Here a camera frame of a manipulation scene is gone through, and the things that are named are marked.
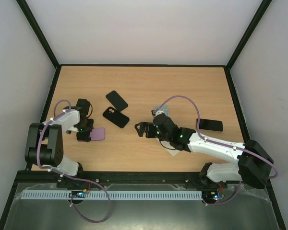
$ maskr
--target phone case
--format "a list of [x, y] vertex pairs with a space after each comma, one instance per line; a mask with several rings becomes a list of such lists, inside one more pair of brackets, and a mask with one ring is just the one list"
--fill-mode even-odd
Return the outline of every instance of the phone case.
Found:
[[111, 102], [111, 104], [120, 112], [128, 107], [128, 104], [122, 99], [122, 97], [113, 90], [106, 95], [106, 98]]
[[106, 111], [104, 111], [102, 115], [104, 118], [108, 119], [110, 122], [120, 128], [124, 128], [129, 122], [129, 117], [125, 116], [113, 107], [109, 107], [108, 109], [106, 109]]

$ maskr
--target purple phone case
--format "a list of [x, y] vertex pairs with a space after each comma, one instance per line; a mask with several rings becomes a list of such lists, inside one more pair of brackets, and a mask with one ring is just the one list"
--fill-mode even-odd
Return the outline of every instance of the purple phone case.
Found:
[[91, 141], [104, 140], [106, 138], [105, 128], [93, 128], [90, 133]]

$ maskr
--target black frame post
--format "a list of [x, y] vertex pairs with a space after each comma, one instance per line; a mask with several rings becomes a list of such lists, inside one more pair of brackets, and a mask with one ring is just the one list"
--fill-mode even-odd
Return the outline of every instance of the black frame post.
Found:
[[37, 38], [39, 39], [41, 45], [43, 46], [45, 52], [47, 53], [50, 61], [52, 62], [54, 68], [57, 68], [59, 66], [59, 62], [57, 58], [54, 56], [54, 53], [52, 52], [52, 49], [50, 48], [50, 45], [48, 44], [48, 41], [46, 40], [42, 30], [40, 29], [34, 15], [32, 14], [32, 11], [30, 10], [28, 3], [25, 0], [16, 0], [18, 5], [20, 6], [21, 10], [23, 11], [25, 17], [27, 18], [28, 22], [30, 23], [32, 29], [34, 30], [35, 34], [37, 35]]
[[227, 69], [230, 70], [233, 67], [233, 65], [235, 64], [238, 56], [240, 55], [240, 53], [243, 50], [243, 48], [245, 47], [246, 43], [250, 39], [252, 33], [254, 32], [256, 26], [258, 25], [259, 21], [263, 17], [264, 13], [268, 9], [271, 2], [272, 2], [272, 0], [263, 0], [261, 2], [261, 4], [260, 4], [258, 10], [256, 11], [253, 19], [251, 20], [248, 28], [244, 32], [244, 34], [243, 34], [241, 40], [239, 41], [234, 53], [232, 54], [230, 60], [228, 61], [228, 64], [226, 65]]

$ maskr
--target phone screen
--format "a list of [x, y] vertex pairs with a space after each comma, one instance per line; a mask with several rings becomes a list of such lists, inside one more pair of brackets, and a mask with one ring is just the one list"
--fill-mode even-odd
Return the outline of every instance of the phone screen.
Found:
[[222, 132], [223, 131], [223, 123], [222, 123], [222, 121], [200, 119], [200, 129]]

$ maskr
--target table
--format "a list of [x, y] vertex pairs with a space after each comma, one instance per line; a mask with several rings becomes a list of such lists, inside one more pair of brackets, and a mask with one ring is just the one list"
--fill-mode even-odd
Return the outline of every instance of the table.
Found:
[[[130, 122], [121, 129], [102, 113], [111, 103], [106, 94], [116, 90], [128, 103], [122, 111]], [[184, 95], [197, 104], [201, 118], [221, 120], [221, 133], [204, 134], [230, 141], [243, 141], [228, 83], [221, 67], [104, 67], [63, 66], [52, 98], [48, 119], [61, 99], [75, 105], [85, 98], [93, 105], [94, 127], [106, 129], [103, 141], [78, 142], [75, 133], [63, 136], [64, 154], [80, 162], [85, 171], [197, 172], [207, 162], [223, 160], [201, 153], [171, 156], [155, 139], [140, 138], [134, 125], [152, 122], [151, 110], [173, 95]], [[58, 112], [65, 107], [62, 103]], [[167, 103], [169, 115], [179, 127], [195, 128], [196, 111], [185, 99]]]

